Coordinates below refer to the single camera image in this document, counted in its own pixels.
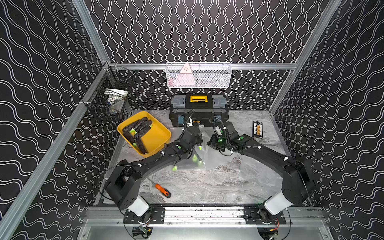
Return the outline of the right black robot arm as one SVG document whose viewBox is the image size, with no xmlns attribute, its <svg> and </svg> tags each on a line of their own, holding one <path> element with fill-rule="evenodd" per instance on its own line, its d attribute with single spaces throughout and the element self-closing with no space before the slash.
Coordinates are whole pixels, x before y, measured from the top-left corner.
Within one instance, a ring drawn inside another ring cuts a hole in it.
<svg viewBox="0 0 384 240">
<path fill-rule="evenodd" d="M 214 135 L 208 146 L 223 154 L 230 153 L 252 158 L 275 171 L 282 178 L 279 192 L 264 201 L 258 214 L 264 221 L 276 216 L 284 209 L 305 202 L 316 188 L 313 170 L 306 159 L 295 159 L 265 147 L 253 137 L 239 135 L 231 122 L 211 118 Z"/>
</svg>

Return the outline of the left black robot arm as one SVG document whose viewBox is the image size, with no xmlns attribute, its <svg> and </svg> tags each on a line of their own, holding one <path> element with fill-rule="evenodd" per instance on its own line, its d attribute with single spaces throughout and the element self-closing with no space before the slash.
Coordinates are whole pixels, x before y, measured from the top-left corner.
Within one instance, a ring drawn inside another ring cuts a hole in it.
<svg viewBox="0 0 384 240">
<path fill-rule="evenodd" d="M 119 210 L 129 209 L 141 217 L 150 208 L 139 196 L 141 182 L 155 172 L 173 166 L 192 155 L 196 145 L 203 143 L 198 127 L 188 127 L 180 137 L 158 153 L 135 162 L 120 161 L 106 180 L 104 189 Z"/>
</svg>

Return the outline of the clear zip-top bag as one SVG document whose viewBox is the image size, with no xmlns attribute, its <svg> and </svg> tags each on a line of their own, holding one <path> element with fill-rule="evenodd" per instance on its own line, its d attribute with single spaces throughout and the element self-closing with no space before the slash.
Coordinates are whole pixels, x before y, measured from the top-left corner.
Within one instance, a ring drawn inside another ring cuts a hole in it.
<svg viewBox="0 0 384 240">
<path fill-rule="evenodd" d="M 172 149 L 174 149 L 176 151 L 175 154 L 169 154 L 169 157 L 173 158 L 174 156 L 176 156 L 176 158 L 172 162 L 172 164 L 170 166 L 168 166 L 168 169 L 172 171 L 172 168 L 175 165 L 189 165 L 189 166 L 193 167 L 192 170 L 203 168 L 204 164 L 200 167 L 198 166 L 198 162 L 201 161 L 201 159 L 198 157 L 198 155 L 195 151 L 195 147 L 197 147 L 197 146 L 195 146 L 190 151 L 187 150 L 186 148 L 184 148 L 180 145 L 180 136 L 177 137 L 172 143 L 168 144 L 168 147 L 172 147 Z M 197 155 L 197 157 L 199 159 L 197 162 L 193 162 L 193 156 L 194 155 Z"/>
</svg>

